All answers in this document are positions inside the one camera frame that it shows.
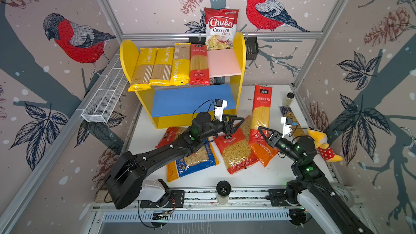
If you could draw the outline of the red spaghetti pack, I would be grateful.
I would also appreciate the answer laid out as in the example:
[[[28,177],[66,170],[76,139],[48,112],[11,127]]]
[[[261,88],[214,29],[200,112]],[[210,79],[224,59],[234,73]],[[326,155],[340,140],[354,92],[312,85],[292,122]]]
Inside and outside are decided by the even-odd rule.
[[[258,128],[269,126],[272,91],[271,87],[255,86],[249,136],[249,145],[252,148],[258,145],[266,146],[264,137]]]
[[[208,51],[204,44],[191,45],[190,85],[210,85]]]

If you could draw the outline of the red macaroni bag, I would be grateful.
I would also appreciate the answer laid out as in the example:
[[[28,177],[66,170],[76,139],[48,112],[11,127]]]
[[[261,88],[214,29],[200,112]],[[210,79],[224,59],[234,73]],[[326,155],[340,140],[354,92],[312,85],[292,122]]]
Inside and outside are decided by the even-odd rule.
[[[245,170],[258,162],[249,146],[251,120],[252,118],[249,115],[236,133],[231,136],[219,136],[214,141],[230,174]]]

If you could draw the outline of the dark spaghetti pack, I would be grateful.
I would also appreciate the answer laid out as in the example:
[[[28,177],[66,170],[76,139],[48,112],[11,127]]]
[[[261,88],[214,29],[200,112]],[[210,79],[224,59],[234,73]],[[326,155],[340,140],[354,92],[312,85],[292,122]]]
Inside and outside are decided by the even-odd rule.
[[[281,106],[282,137],[295,138],[307,135],[289,106]]]

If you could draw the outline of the yellow spaghetti pack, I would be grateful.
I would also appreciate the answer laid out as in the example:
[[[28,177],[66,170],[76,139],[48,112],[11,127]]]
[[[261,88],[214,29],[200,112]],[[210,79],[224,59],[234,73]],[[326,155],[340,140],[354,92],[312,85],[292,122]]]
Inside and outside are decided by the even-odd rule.
[[[170,79],[171,86],[186,85],[190,82],[191,43],[176,43]]]
[[[151,89],[150,79],[159,48],[141,48],[129,92]]]
[[[149,81],[151,86],[167,87],[170,85],[173,57],[173,47],[160,48],[158,50]]]

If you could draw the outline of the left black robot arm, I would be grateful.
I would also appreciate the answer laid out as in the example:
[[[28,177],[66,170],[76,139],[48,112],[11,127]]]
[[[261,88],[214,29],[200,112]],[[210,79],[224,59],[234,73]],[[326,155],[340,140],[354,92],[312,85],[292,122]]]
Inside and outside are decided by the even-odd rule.
[[[201,112],[173,142],[145,153],[133,155],[128,151],[121,154],[105,179],[115,208],[121,210],[133,203],[142,190],[143,181],[154,171],[196,153],[210,137],[236,133],[244,121],[242,117],[227,114],[220,120],[212,120],[208,112]]]

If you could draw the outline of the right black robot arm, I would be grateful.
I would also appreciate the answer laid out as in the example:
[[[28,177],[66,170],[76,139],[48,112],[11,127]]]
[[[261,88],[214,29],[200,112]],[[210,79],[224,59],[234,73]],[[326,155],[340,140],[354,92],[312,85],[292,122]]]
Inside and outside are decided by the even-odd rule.
[[[288,140],[282,133],[270,128],[258,128],[266,143],[290,158],[295,180],[287,183],[286,200],[306,209],[326,234],[371,234],[332,188],[325,174],[314,161],[317,149],[314,140],[302,135]]]

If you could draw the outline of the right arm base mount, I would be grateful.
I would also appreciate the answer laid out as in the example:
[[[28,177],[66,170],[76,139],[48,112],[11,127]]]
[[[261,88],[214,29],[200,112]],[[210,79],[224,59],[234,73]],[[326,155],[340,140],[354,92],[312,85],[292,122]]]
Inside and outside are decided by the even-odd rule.
[[[285,188],[269,189],[264,198],[271,202],[272,206],[300,206],[298,195],[307,189],[306,181],[291,180]]]

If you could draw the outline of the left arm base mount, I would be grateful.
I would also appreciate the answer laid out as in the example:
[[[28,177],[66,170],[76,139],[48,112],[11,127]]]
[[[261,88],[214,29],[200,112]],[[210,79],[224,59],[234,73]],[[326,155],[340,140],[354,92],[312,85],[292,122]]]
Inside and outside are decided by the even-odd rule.
[[[141,209],[182,208],[185,191],[173,190],[162,179],[144,180],[138,196],[138,207]]]

